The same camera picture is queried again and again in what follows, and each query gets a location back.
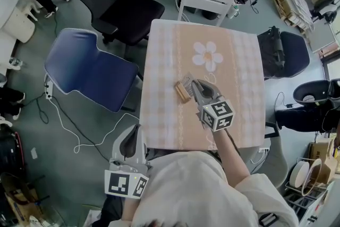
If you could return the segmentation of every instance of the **chair armrest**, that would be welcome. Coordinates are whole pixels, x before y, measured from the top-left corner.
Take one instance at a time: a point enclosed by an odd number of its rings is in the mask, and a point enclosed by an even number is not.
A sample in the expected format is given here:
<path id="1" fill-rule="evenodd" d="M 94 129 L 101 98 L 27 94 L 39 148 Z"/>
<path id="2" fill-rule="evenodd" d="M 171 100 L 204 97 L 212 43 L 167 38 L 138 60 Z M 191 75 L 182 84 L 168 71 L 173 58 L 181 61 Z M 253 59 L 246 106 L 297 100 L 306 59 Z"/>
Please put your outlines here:
<path id="1" fill-rule="evenodd" d="M 105 22 L 101 19 L 94 19 L 92 21 L 92 27 L 95 30 L 98 30 L 99 32 L 103 33 L 103 34 L 107 34 L 107 35 L 112 35 L 114 34 L 118 28 L 108 22 Z"/>

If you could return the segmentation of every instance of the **floor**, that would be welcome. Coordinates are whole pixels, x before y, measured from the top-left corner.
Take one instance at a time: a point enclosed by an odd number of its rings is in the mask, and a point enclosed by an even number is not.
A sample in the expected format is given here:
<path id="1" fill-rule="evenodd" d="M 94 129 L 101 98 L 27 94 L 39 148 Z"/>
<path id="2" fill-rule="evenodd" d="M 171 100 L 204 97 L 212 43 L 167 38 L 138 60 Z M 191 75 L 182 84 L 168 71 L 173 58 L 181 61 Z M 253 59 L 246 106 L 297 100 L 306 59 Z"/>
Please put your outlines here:
<path id="1" fill-rule="evenodd" d="M 54 30 L 59 32 L 63 28 L 85 28 L 90 26 L 90 12 L 79 1 L 71 0 L 64 3 L 54 0 L 59 7 L 56 15 L 57 26 L 53 18 L 44 19 L 39 15 L 34 36 L 24 45 L 19 45 L 16 56 L 25 62 L 25 67 L 19 72 L 13 71 L 10 75 L 10 87 L 26 92 L 27 102 L 38 97 L 44 92 L 44 60 L 55 38 Z M 176 20 L 177 10 L 174 0 L 157 0 L 165 6 L 163 19 Z M 255 6 L 259 14 L 255 14 L 249 5 L 240 8 L 240 15 L 231 20 L 225 19 L 222 27 L 260 34 L 275 25 L 281 30 L 297 33 L 288 27 L 278 17 L 272 0 L 259 0 Z M 186 12 L 193 22 L 215 24 L 201 16 L 200 13 Z M 143 70 L 147 42 L 141 42 L 141 47 L 131 50 L 131 55 Z M 105 47 L 99 40 L 99 47 L 114 54 L 123 55 L 124 46 L 120 43 L 111 43 Z M 280 91 L 285 93 L 286 103 L 293 103 L 293 90 L 300 84 L 324 77 L 320 60 L 310 54 L 311 62 L 308 68 L 300 75 L 291 79 L 267 80 L 266 85 L 266 113 L 267 119 L 273 118 L 274 101 Z M 123 113 L 111 113 L 83 96 L 73 93 L 62 95 L 54 89 L 63 109 L 85 132 L 86 136 L 94 142 L 101 142 L 103 136 L 113 128 L 116 121 Z M 133 105 L 140 100 L 141 91 L 134 88 L 127 99 Z M 15 129 L 19 132 L 28 165 L 30 177 L 33 179 L 44 174 L 46 178 L 39 182 L 40 196 L 50 195 L 50 202 L 65 219 L 68 226 L 77 224 L 82 204 L 101 206 L 105 199 L 103 170 L 108 163 L 102 159 L 93 147 L 82 147 L 78 154 L 73 152 L 73 147 L 78 144 L 75 136 L 64 131 L 60 125 L 56 109 L 47 100 L 40 100 L 41 108 L 49 117 L 49 123 L 44 124 L 39 118 L 37 105 L 32 103 L 23 109 L 20 119 L 15 122 Z M 74 129 L 70 122 L 63 117 L 65 126 Z M 136 123 L 132 117 L 125 117 L 117 126 L 115 132 L 107 137 L 100 150 L 110 158 L 112 144 L 117 135 L 130 124 Z M 303 155 L 307 144 L 314 139 L 314 133 L 299 133 L 289 129 L 281 131 L 284 154 L 291 167 L 298 156 Z M 37 159 L 32 159 L 30 151 L 35 148 Z"/>

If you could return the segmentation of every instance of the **flower center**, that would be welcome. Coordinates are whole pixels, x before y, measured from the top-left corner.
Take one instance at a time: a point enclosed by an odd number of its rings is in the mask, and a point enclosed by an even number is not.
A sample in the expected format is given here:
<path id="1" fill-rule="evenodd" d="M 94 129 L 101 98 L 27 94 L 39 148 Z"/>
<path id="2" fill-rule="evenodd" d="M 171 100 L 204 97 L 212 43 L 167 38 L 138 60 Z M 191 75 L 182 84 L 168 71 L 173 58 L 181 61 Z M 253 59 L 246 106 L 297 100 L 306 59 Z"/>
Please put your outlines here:
<path id="1" fill-rule="evenodd" d="M 211 61 L 213 57 L 210 52 L 205 51 L 203 54 L 203 59 L 207 62 L 207 61 Z"/>

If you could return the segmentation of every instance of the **white marker cube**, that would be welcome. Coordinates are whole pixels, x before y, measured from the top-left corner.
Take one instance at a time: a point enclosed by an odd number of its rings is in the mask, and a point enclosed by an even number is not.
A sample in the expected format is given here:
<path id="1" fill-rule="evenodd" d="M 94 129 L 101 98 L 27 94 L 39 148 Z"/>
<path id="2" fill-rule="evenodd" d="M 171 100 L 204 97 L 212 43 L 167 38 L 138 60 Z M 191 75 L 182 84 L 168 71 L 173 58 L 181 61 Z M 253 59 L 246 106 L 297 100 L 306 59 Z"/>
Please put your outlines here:
<path id="1" fill-rule="evenodd" d="M 105 170 L 105 194 L 140 199 L 148 180 L 141 173 Z"/>
<path id="2" fill-rule="evenodd" d="M 230 100 L 225 100 L 203 106 L 201 121 L 212 131 L 219 131 L 232 125 L 234 114 Z"/>

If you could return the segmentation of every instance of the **white shoe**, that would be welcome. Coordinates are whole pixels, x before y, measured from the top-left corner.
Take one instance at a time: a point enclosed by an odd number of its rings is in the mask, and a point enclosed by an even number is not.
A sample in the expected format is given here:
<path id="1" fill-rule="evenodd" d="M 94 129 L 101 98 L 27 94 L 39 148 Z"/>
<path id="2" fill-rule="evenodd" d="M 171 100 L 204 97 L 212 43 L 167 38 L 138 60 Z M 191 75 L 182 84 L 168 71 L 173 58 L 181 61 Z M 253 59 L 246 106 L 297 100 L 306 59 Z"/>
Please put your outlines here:
<path id="1" fill-rule="evenodd" d="M 13 116 L 13 120 L 18 120 L 20 112 L 21 112 L 21 108 L 19 108 L 19 113 Z"/>
<path id="2" fill-rule="evenodd" d="M 23 93 L 23 98 L 22 98 L 21 100 L 18 100 L 16 103 L 21 103 L 21 102 L 23 102 L 23 101 L 25 100 L 25 98 L 26 98 L 26 94 Z"/>
<path id="3" fill-rule="evenodd" d="M 45 15 L 45 18 L 50 18 L 53 14 L 55 14 L 59 10 L 58 7 L 55 8 L 53 12 L 49 12 Z"/>

